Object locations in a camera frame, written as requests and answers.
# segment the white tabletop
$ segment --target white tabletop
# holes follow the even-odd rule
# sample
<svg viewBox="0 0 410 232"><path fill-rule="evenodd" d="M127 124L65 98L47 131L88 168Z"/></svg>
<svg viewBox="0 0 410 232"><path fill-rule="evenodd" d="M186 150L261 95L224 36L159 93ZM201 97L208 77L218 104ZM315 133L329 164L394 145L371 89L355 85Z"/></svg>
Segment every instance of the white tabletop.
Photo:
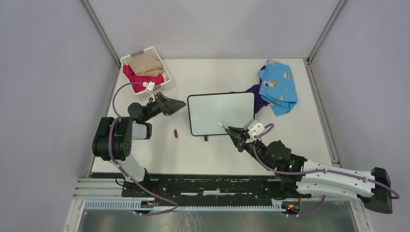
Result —
<svg viewBox="0 0 410 232"><path fill-rule="evenodd" d="M286 115L276 117L269 106L255 115L264 125L274 123L274 129L263 137L265 145L281 140L292 153L307 159L331 165L313 94L302 59L276 59L290 66L299 102ZM244 91L257 84L257 71L266 59L170 59L163 60L172 81L173 89L165 96L187 101L192 94ZM127 82L120 71L116 89ZM127 108L137 97L129 87L117 95L116 108L122 116L128 116ZM108 116L116 117L112 107ZM188 107L171 116L152 118L150 140L133 140L132 155L149 173L160 174L272 174L266 171L248 153L239 153L229 136L195 137L190 132ZM114 172L118 169L96 157L93 172Z"/></svg>

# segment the white plastic basket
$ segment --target white plastic basket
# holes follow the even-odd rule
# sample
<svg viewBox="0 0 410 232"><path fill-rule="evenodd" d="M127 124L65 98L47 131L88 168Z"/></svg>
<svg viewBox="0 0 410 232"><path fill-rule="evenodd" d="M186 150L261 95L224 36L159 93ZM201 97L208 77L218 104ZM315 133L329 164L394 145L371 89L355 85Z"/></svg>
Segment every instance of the white plastic basket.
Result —
<svg viewBox="0 0 410 232"><path fill-rule="evenodd" d="M129 62L132 58L134 58L138 55L141 55L143 53L145 53L149 56L156 57L156 58L160 59L162 65L164 66L164 71L162 72L162 76L164 77L164 82L159 84L159 85L156 85L154 87L154 94L157 94L159 92L165 92L169 89L172 89L173 86L172 86L172 82L171 82L171 76L169 75L163 61L161 60L161 57L158 55L157 50L155 50L154 47L149 47L149 48L144 49L143 51L135 52L135 53L132 53L130 55L122 57L120 59L121 66L124 67L124 65L129 64ZM146 90L143 90L141 92L136 93L134 91L134 89L132 88L132 85L130 85L130 88L131 88L131 91L138 97L138 99L140 101L143 101L143 100L148 99L148 98L151 97L151 95L149 93L147 93Z"/></svg>

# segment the blue patterned fabric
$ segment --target blue patterned fabric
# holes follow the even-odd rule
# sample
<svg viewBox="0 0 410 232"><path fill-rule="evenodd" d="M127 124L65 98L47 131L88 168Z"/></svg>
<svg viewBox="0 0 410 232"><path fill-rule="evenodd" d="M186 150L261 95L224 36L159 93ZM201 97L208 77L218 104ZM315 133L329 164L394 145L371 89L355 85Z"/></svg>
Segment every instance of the blue patterned fabric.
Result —
<svg viewBox="0 0 410 232"><path fill-rule="evenodd" d="M271 105L273 113L276 116L289 113L297 103L291 68L268 59L265 70L258 75L262 80L259 93Z"/></svg>

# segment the red cloth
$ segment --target red cloth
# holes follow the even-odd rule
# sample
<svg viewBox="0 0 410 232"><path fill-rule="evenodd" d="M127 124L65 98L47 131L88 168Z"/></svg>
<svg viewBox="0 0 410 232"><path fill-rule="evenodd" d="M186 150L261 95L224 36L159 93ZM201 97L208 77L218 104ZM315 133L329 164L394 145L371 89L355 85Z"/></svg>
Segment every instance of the red cloth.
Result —
<svg viewBox="0 0 410 232"><path fill-rule="evenodd" d="M122 72L124 75L128 78L130 82L150 82L153 81L155 82L155 85L159 85L164 82L164 77L162 75L159 76L137 76L135 73L132 71L131 67L129 65L124 65L124 68L122 69ZM141 92L145 90L145 87L142 85L132 85L132 88L134 89L135 93Z"/></svg>

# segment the purple cloth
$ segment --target purple cloth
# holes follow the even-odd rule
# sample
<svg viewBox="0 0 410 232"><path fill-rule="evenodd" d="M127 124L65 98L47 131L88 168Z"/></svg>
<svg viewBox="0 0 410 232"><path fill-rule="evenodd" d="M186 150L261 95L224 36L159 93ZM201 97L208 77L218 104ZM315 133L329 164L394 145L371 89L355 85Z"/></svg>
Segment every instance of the purple cloth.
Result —
<svg viewBox="0 0 410 232"><path fill-rule="evenodd" d="M262 107L267 106L269 104L268 102L264 101L261 95L259 94L259 89L261 88L261 84L262 84L262 80L259 78L258 85L253 85L252 87L246 90L246 92L252 92L255 95L255 101L254 101L254 107L253 107L253 111L255 114L258 113L262 109Z"/></svg>

